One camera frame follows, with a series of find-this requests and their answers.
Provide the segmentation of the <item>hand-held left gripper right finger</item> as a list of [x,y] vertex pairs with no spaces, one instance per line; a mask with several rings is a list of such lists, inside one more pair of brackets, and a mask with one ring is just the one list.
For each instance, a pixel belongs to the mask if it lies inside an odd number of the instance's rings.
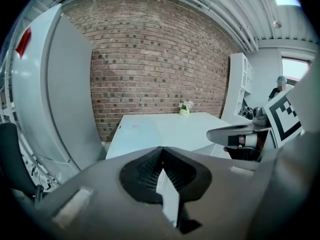
[[184,151],[212,175],[203,196],[184,207],[200,226],[163,240],[320,240],[320,132],[269,150],[259,163]]

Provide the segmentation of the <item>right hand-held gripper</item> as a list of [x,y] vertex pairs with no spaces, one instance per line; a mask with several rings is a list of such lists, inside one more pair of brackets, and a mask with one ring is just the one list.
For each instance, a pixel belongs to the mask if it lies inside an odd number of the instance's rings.
[[[277,93],[263,107],[253,111],[252,124],[230,125],[208,130],[207,139],[222,146],[232,160],[260,162],[263,150],[281,148],[284,144],[299,136],[303,131],[301,122],[293,105],[288,99],[290,89]],[[264,145],[260,150],[258,132],[267,131]]]

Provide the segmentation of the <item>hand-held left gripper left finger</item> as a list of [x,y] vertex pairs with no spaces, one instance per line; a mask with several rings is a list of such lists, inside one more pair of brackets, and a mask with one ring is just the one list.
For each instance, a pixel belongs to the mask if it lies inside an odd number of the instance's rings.
[[127,163],[156,152],[135,151],[83,170],[38,205],[41,222],[62,240],[180,240],[161,204],[136,201],[120,182]]

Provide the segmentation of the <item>white table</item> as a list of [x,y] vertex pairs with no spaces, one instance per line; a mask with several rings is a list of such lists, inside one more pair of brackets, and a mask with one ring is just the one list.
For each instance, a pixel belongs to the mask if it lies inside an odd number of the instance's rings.
[[137,114],[151,118],[162,138],[163,147],[175,147],[202,155],[230,159],[224,147],[210,142],[207,131],[230,124],[206,112],[193,112],[187,116],[178,113]]

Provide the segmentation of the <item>white open shelf unit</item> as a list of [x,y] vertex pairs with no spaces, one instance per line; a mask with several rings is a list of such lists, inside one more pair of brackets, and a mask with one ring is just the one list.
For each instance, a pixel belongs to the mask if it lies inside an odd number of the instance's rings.
[[254,69],[242,53],[230,55],[229,81],[221,119],[231,125],[250,120],[240,115],[244,99],[252,93]]

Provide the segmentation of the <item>flower pot with pink flowers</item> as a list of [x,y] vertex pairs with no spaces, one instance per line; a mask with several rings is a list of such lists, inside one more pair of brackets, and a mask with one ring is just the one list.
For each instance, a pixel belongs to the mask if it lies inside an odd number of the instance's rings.
[[191,100],[184,100],[178,104],[179,114],[181,116],[188,116],[190,114],[190,110],[194,106],[194,102]]

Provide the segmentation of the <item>window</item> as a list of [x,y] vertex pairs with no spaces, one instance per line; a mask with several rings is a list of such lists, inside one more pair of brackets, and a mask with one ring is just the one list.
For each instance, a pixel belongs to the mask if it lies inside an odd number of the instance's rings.
[[288,80],[300,81],[309,71],[311,63],[307,60],[282,57],[282,74]]

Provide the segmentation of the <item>black mesh office chair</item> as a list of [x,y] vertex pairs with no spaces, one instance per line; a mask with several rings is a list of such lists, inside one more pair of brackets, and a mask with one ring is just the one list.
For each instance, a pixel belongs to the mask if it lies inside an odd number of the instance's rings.
[[14,123],[0,124],[0,170],[8,187],[24,193],[35,205],[40,203],[43,187],[35,185],[25,166]]

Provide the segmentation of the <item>tall grey cabinet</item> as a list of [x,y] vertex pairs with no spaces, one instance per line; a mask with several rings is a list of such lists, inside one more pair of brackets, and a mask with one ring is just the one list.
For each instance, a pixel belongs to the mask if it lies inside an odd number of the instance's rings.
[[32,21],[22,54],[12,62],[20,129],[46,166],[73,173],[105,157],[93,114],[93,46],[58,4]]

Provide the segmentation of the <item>white metal shelving rack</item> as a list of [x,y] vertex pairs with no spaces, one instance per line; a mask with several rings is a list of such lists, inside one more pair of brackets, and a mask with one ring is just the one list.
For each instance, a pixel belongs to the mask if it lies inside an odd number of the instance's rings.
[[16,124],[15,104],[12,95],[11,63],[8,60],[8,53],[5,54],[0,67],[0,124]]

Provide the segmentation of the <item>red paper ornament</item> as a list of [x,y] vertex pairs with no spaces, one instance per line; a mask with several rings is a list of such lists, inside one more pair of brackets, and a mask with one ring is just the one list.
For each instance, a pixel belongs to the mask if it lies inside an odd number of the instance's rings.
[[29,27],[22,35],[19,43],[17,44],[15,51],[17,52],[20,59],[22,59],[25,50],[27,48],[27,45],[31,39],[32,36],[32,30],[31,27]]

